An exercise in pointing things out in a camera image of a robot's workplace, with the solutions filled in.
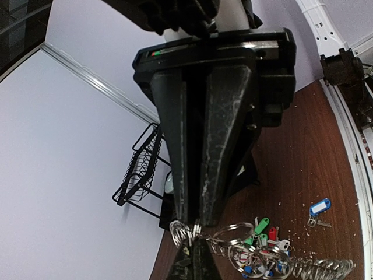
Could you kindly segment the pile of tagged keys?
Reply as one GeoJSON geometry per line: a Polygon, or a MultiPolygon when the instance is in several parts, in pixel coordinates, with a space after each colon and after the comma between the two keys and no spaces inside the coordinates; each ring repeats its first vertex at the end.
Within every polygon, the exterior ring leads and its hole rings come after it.
{"type": "Polygon", "coordinates": [[[254,232],[244,240],[244,244],[258,251],[254,254],[244,247],[238,253],[236,263],[244,271],[244,279],[256,275],[260,279],[285,279],[290,275],[291,243],[279,239],[279,228],[270,226],[269,218],[255,218],[254,232]]]}

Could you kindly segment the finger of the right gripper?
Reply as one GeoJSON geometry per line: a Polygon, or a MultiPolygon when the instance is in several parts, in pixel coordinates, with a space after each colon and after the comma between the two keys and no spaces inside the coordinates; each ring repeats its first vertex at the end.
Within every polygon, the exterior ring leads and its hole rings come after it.
{"type": "Polygon", "coordinates": [[[175,211],[188,222],[187,89],[180,71],[159,71],[151,89],[166,139],[173,174],[175,211]]]}

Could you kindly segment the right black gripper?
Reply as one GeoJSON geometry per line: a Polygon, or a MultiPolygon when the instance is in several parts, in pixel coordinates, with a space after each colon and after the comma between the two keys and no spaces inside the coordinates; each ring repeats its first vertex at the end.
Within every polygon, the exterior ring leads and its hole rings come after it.
{"type": "MultiPolygon", "coordinates": [[[[283,111],[295,92],[296,44],[287,28],[238,30],[214,34],[208,39],[186,38],[138,51],[132,66],[134,81],[150,101],[150,81],[156,71],[184,67],[196,72],[203,64],[236,62],[252,54],[259,86],[263,127],[278,127],[283,111]]],[[[236,166],[233,153],[245,119],[252,70],[247,65],[223,65],[207,79],[205,137],[201,170],[200,222],[219,223],[236,166]]]]}

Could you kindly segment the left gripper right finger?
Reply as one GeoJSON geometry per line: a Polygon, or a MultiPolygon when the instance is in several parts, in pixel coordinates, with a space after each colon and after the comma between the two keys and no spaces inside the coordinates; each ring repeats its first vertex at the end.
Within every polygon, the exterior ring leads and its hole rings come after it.
{"type": "Polygon", "coordinates": [[[205,239],[196,239],[193,245],[193,277],[196,280],[222,280],[205,239]]]}

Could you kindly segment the blue tagged key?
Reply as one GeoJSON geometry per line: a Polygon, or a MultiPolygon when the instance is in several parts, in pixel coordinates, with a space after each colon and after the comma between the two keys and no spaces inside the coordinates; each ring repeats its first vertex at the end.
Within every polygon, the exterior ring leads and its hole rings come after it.
{"type": "Polygon", "coordinates": [[[331,228],[332,225],[330,223],[324,222],[319,218],[319,215],[326,212],[331,206],[331,201],[326,198],[317,202],[316,204],[311,205],[309,208],[307,225],[311,228],[315,228],[316,226],[331,228]]]}

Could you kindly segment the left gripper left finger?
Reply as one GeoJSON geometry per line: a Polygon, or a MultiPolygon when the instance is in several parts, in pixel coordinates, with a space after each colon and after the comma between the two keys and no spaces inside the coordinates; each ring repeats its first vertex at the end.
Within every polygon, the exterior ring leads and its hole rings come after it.
{"type": "Polygon", "coordinates": [[[188,243],[180,245],[166,280],[193,279],[193,249],[188,243]]]}

